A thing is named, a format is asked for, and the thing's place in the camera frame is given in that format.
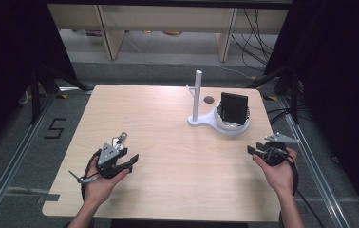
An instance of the gray floor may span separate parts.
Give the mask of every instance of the gray floor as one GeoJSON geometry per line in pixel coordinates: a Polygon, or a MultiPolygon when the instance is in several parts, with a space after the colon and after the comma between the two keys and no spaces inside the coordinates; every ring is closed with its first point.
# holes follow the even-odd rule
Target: gray floor
{"type": "MultiPolygon", "coordinates": [[[[261,77],[262,72],[250,69],[245,65],[260,69],[264,67],[253,58],[243,56],[234,41],[231,44],[227,62],[221,63],[218,60],[215,36],[208,33],[184,32],[177,36],[170,36],[159,31],[151,33],[128,31],[125,34],[118,58],[112,62],[107,59],[102,38],[86,36],[81,30],[61,30],[60,34],[65,42],[70,60],[78,73],[78,78],[94,85],[115,79],[114,77],[116,76],[112,71],[116,67],[122,70],[122,74],[127,73],[127,77],[133,75],[135,77],[137,75],[143,76],[142,66],[139,65],[156,67],[156,71],[165,72],[166,78],[170,80],[175,80],[170,78],[170,67],[180,66],[180,69],[183,69],[184,72],[193,72],[192,70],[202,66],[212,75],[222,72],[222,74],[228,74],[229,81],[237,82],[237,80],[240,80],[240,82],[247,85],[254,76],[261,77]],[[103,72],[103,77],[95,72],[103,72]]],[[[235,35],[235,37],[241,44],[245,43],[239,34],[235,35]]],[[[276,36],[262,36],[262,38],[270,47],[275,44],[276,36]]],[[[251,51],[264,58],[261,51],[253,48],[251,48],[251,51]]],[[[274,85],[275,80],[263,85],[259,90],[265,98],[272,97],[274,96],[274,85]]],[[[49,111],[36,131],[35,139],[29,145],[29,153],[25,155],[9,184],[9,190],[0,202],[0,227],[62,227],[71,220],[71,218],[47,218],[42,215],[41,208],[65,155],[70,139],[80,121],[88,98],[89,95],[68,95],[67,99],[55,99],[52,102],[49,111]],[[46,140],[45,136],[55,133],[47,130],[52,120],[61,117],[66,118],[65,121],[58,123],[64,127],[64,134],[58,140],[46,140]]],[[[269,98],[264,100],[264,104],[267,111],[282,108],[281,102],[273,101],[269,98]]],[[[268,117],[271,119],[276,114],[268,114],[268,117]]],[[[312,170],[307,164],[310,158],[304,155],[299,157],[299,191],[310,203],[310,206],[320,217],[325,227],[359,227],[359,196],[351,186],[343,169],[337,163],[331,161],[331,150],[326,143],[326,139],[322,138],[319,128],[311,120],[310,113],[300,110],[299,115],[300,125],[298,127],[301,128],[315,161],[318,163],[320,171],[324,174],[327,187],[337,199],[338,206],[340,206],[343,216],[346,217],[348,226],[338,224],[337,219],[332,216],[331,208],[326,204],[326,199],[324,199],[320,187],[312,175],[312,170]]],[[[0,132],[0,179],[4,175],[4,170],[13,158],[15,151],[19,148],[20,142],[24,139],[26,131],[30,128],[29,120],[30,103],[27,103],[13,113],[9,124],[0,132]]],[[[280,118],[273,124],[273,130],[274,132],[280,131],[285,135],[293,135],[293,125],[285,117],[280,118]]],[[[292,147],[297,150],[300,149],[298,146],[292,147]]],[[[300,197],[296,198],[306,226],[319,227],[308,206],[304,204],[300,197]]],[[[108,227],[109,223],[109,219],[99,218],[97,219],[96,227],[108,227]]],[[[195,224],[182,225],[182,227],[195,226],[195,224]]],[[[246,226],[245,224],[220,225],[220,227],[246,226]]],[[[139,225],[122,221],[115,222],[114,227],[122,226],[145,227],[145,223],[139,225]]],[[[154,224],[154,227],[156,226],[174,227],[163,222],[160,222],[159,225],[154,224]]],[[[248,227],[253,228],[277,226],[278,224],[276,223],[248,224],[248,227]]]]}

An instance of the wrist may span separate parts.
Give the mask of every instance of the wrist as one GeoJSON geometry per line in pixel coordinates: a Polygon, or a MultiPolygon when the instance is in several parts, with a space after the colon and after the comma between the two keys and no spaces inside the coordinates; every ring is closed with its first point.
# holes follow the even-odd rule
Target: wrist
{"type": "Polygon", "coordinates": [[[103,201],[100,197],[93,195],[85,195],[85,201],[83,205],[88,206],[89,208],[99,208],[103,204],[103,201]]]}
{"type": "Polygon", "coordinates": [[[91,201],[91,200],[85,200],[85,202],[82,205],[82,208],[86,209],[86,211],[97,211],[100,207],[100,203],[97,201],[91,201]]]}
{"type": "Polygon", "coordinates": [[[275,192],[280,199],[294,198],[294,193],[290,189],[282,189],[282,190],[278,189],[278,190],[275,190],[275,192]]]}

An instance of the human hand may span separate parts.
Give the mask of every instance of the human hand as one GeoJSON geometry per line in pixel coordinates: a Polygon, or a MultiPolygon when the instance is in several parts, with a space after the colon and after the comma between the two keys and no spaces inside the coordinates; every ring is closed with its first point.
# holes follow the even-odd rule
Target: human hand
{"type": "MultiPolygon", "coordinates": [[[[98,157],[95,157],[91,162],[87,173],[88,177],[98,172],[96,168],[97,159],[98,157]]],[[[99,207],[108,200],[115,185],[124,179],[128,173],[129,169],[125,169],[112,179],[105,179],[100,174],[97,174],[98,178],[85,186],[85,203],[99,207]]]]}
{"type": "MultiPolygon", "coordinates": [[[[286,148],[286,150],[294,159],[294,162],[296,162],[297,152],[290,148],[286,148]]],[[[253,155],[253,160],[262,168],[266,177],[266,181],[273,188],[277,195],[293,194],[294,175],[287,161],[283,161],[277,166],[270,166],[261,158],[259,158],[258,155],[253,155]]]]}

